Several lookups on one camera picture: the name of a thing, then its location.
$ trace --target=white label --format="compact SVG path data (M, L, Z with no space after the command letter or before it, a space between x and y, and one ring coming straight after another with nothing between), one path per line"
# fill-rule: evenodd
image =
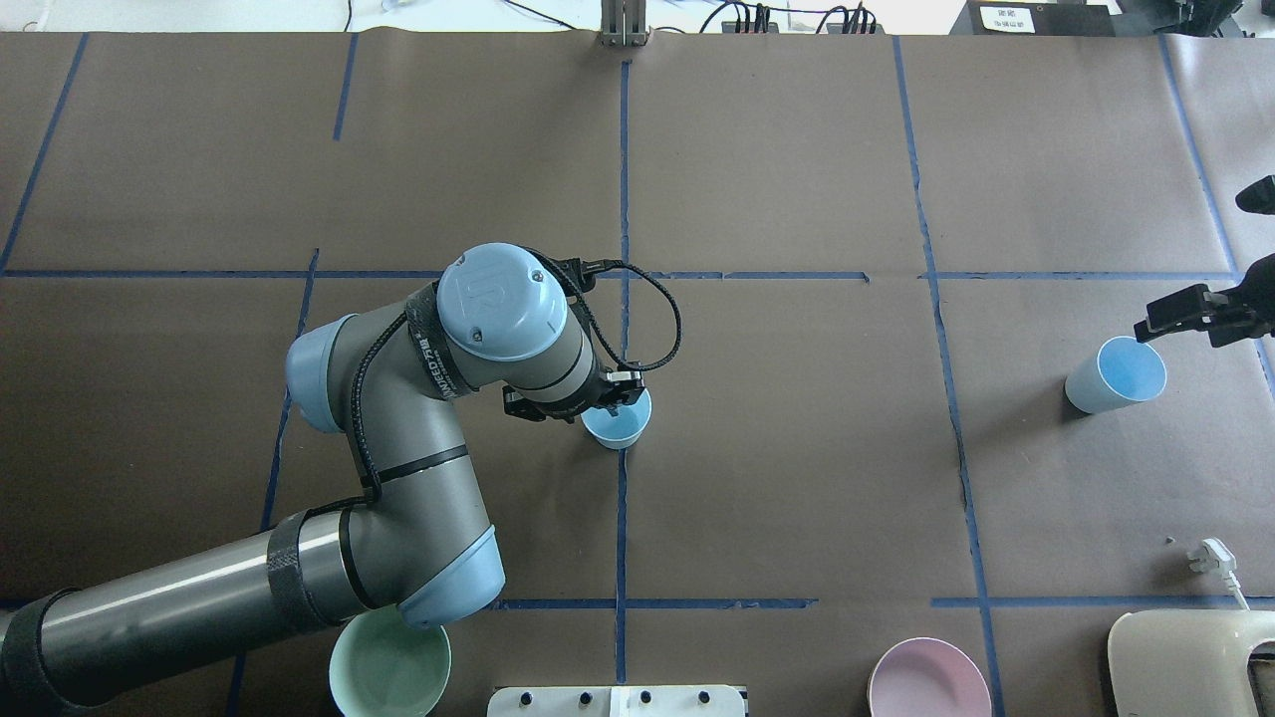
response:
M1035 32L1031 10L1026 8L979 8L983 27L996 32Z

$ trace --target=plastic cup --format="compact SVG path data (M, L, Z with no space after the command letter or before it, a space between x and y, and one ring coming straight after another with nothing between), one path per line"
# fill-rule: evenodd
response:
M881 656L868 680L872 717L991 717L978 666L956 646L912 638Z
M1128 336L1107 339L1067 376L1067 399L1085 413L1102 413L1160 395L1168 381L1164 360Z
M412 628L393 605L351 620L328 661L328 686L346 717L423 717L450 674L448 633Z
M650 422L650 392L641 392L632 406L616 407L616 413L612 416L606 408L589 408L581 416L589 434L611 450L629 448L641 438L643 429Z

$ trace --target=green bowl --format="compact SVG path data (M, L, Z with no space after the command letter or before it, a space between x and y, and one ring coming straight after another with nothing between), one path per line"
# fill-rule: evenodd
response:
M328 685L346 717L423 717L450 674L448 633L409 626L393 605L351 620L328 662Z

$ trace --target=light blue cup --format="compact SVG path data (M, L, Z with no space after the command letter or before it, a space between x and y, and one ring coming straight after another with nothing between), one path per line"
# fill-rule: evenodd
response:
M1107 339L1067 376L1067 399L1085 413L1151 401L1164 392L1168 371L1154 348L1128 336Z
M393 605L351 620L328 661L328 686L346 717L425 717L450 674L448 633L408 625Z
M641 438L650 421L650 390L641 392L632 406L618 406L616 413L612 416L606 408L589 408L581 416L589 434L611 450L629 448Z

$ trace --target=metal clamp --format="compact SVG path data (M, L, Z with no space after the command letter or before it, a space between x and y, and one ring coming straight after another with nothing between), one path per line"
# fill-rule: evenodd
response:
M611 47L646 45L646 0L602 0L598 40Z

